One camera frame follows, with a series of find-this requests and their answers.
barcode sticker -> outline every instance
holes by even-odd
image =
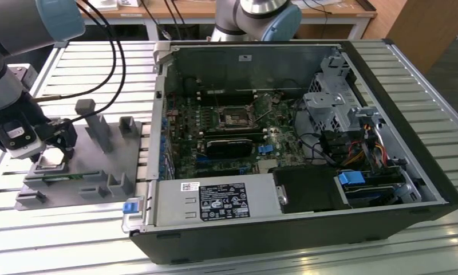
[[[199,182],[182,182],[180,192],[198,191],[198,187],[199,187]]]
[[[136,13],[120,13],[120,17],[142,17],[142,15]]]

wire bundle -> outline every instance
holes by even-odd
[[[120,83],[118,85],[118,89],[116,89],[116,92],[115,94],[112,95],[112,98],[111,100],[108,101],[108,103],[102,107],[99,108],[98,110],[85,114],[85,115],[81,115],[78,116],[77,118],[71,119],[71,120],[67,120],[65,122],[62,122],[59,125],[58,125],[58,129],[62,128],[63,126],[66,126],[67,124],[71,124],[90,116],[94,116],[96,115],[98,113],[103,112],[110,106],[111,104],[115,102],[116,98],[118,98],[118,95],[120,94],[120,91],[123,89],[123,85],[124,85],[124,78],[126,78],[126,62],[124,62],[124,54],[123,54],[123,48],[122,48],[122,44],[118,40],[118,37],[115,35],[115,31],[112,29],[112,27],[110,26],[110,24],[107,23],[104,17],[102,16],[102,14],[99,13],[99,11],[94,8],[94,6],[86,1],[86,0],[81,0],[83,2],[83,4],[93,10],[93,12],[95,13],[95,15],[99,17],[102,23],[104,24],[104,26],[100,25],[100,23],[98,22],[98,20],[93,17],[93,15],[86,11],[86,9],[77,3],[77,7],[78,9],[86,14],[86,16],[91,19],[91,21],[94,22],[94,24],[99,27],[100,31],[103,32],[106,38],[107,38],[107,41],[110,43],[110,47],[111,47],[111,55],[112,55],[112,61],[111,61],[111,69],[110,69],[110,72],[104,78],[104,80],[91,89],[83,91],[83,92],[79,92],[79,93],[73,93],[70,95],[59,95],[59,96],[46,96],[46,97],[39,97],[37,99],[34,99],[35,102],[45,102],[45,101],[53,101],[53,100],[61,100],[61,99],[71,99],[74,97],[78,97],[78,96],[83,96],[83,95],[87,95],[90,94],[91,92],[96,91],[100,87],[104,86],[104,84],[108,82],[111,76],[112,76],[112,73],[115,71],[115,67],[116,67],[116,51],[115,51],[115,46],[112,44],[112,41],[115,41],[115,44],[116,44],[116,47],[118,47],[118,52],[120,54],[120,61],[122,61],[122,76],[120,76]]]

blue plastic clip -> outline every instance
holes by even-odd
[[[123,202],[122,212],[123,212],[123,214],[138,213],[138,203],[136,202]]]
[[[359,171],[344,171],[336,178],[339,179],[340,185],[364,183],[364,178]]]

blue drive latch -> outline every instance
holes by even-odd
[[[340,185],[364,183],[364,178],[359,171],[344,171],[336,178],[339,179]]]

motherboard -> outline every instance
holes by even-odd
[[[174,177],[263,174],[304,163],[294,99],[279,91],[203,91],[166,100]]]

